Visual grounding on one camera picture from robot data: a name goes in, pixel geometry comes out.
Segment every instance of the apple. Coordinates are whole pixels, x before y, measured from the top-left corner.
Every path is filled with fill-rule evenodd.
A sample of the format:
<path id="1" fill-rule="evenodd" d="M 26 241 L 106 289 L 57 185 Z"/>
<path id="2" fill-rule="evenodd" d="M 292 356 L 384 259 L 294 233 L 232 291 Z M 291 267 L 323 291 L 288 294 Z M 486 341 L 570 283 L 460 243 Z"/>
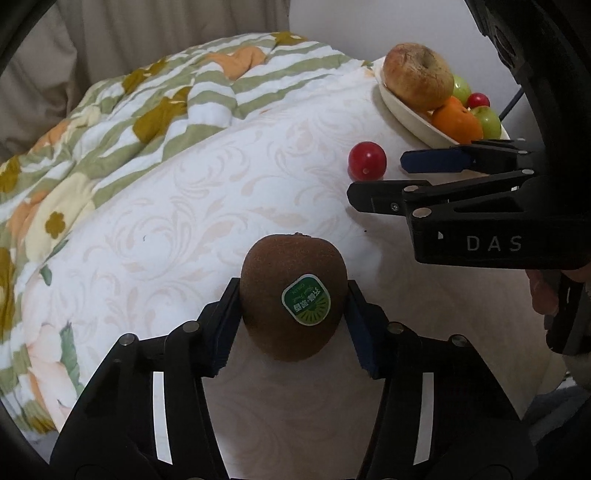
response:
<path id="1" fill-rule="evenodd" d="M 416 112 L 435 110 L 452 95 L 449 65 L 425 45 L 396 45 L 386 55 L 382 74 L 388 90 Z"/>
<path id="2" fill-rule="evenodd" d="M 486 105 L 477 106 L 470 110 L 482 125 L 484 139 L 499 139 L 501 137 L 501 120 L 495 111 Z"/>
<path id="3" fill-rule="evenodd" d="M 491 101 L 484 93 L 473 93 L 468 97 L 468 108 L 476 108 L 478 106 L 491 106 Z"/>
<path id="4" fill-rule="evenodd" d="M 377 143 L 358 143 L 349 153 L 349 176 L 353 181 L 380 180 L 386 166 L 386 152 Z"/>
<path id="5" fill-rule="evenodd" d="M 452 95 L 461 101 L 463 106 L 466 106 L 468 99 L 472 94 L 472 89 L 468 82 L 458 75 L 453 76 L 453 93 Z"/>

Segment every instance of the white wall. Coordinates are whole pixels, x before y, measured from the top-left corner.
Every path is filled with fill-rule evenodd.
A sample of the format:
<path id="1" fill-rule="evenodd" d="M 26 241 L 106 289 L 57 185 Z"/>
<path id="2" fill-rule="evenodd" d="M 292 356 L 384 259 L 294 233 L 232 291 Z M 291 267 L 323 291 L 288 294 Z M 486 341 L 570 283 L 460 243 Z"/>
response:
<path id="1" fill-rule="evenodd" d="M 487 94 L 497 113 L 519 89 L 464 0 L 291 0 L 290 28 L 364 60 L 383 57 L 398 43 L 425 44 L 443 55 L 474 91 Z M 527 102 L 519 107 L 523 104 L 525 110 L 508 128 L 512 136 L 513 129 L 524 129 L 524 122 L 529 122 L 524 130 L 537 129 Z"/>

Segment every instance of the green apple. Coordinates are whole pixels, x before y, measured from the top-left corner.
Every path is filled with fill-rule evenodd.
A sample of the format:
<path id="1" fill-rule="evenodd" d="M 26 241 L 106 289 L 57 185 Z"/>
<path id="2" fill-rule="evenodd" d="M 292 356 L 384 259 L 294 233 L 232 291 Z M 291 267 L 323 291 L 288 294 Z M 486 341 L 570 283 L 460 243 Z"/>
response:
<path id="1" fill-rule="evenodd" d="M 486 140 L 497 140 L 501 137 L 501 120 L 491 107 L 483 105 L 470 111 L 482 125 L 482 132 Z"/>
<path id="2" fill-rule="evenodd" d="M 468 82 L 458 75 L 453 76 L 453 93 L 452 96 L 461 101 L 463 106 L 468 103 L 468 98 L 472 94 L 472 89 Z"/>

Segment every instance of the bed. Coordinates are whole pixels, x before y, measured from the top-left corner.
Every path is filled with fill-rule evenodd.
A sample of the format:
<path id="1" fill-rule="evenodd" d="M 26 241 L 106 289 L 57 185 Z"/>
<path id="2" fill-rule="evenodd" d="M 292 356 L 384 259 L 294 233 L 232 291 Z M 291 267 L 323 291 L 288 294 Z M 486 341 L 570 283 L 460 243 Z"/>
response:
<path id="1" fill-rule="evenodd" d="M 419 265 L 404 220 L 346 200 L 359 141 L 424 148 L 388 112 L 372 63 L 283 31 L 191 47 L 89 89 L 67 119 L 0 167 L 0 394 L 32 442 L 59 431 L 119 336 L 166 335 L 216 301 L 272 233 L 325 238 L 391 320 L 475 345 L 515 409 L 564 376 L 525 275 Z M 433 183 L 469 176 L 431 176 Z M 161 379 L 159 456 L 167 457 Z M 236 478 L 353 478 L 382 384 L 344 325 L 281 364 L 241 327 L 205 383 Z"/>

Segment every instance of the white bedsheet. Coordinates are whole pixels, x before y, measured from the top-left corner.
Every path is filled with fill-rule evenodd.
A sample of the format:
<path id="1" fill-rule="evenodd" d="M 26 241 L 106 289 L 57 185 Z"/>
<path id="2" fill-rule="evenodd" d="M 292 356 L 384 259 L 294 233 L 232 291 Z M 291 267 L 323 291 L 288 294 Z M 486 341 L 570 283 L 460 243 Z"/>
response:
<path id="1" fill-rule="evenodd" d="M 189 148 L 72 233 L 50 260 L 51 287 L 39 275 L 27 285 L 24 322 L 72 323 L 85 384 L 121 334 L 166 335 L 219 299 L 259 238 L 301 232 L 335 244 L 349 278 L 391 320 L 424 336 L 467 336 L 522 414 L 542 384 L 561 380 L 525 274 L 417 264 L 404 218 L 348 206 L 347 156 L 364 140 L 387 152 L 386 179 L 407 178 L 400 155 L 423 147 L 360 69 Z M 204 384 L 229 474 L 253 480 L 355 477 L 382 387 L 359 367 L 344 322 L 297 364 L 263 356 L 241 326 L 227 367 Z"/>

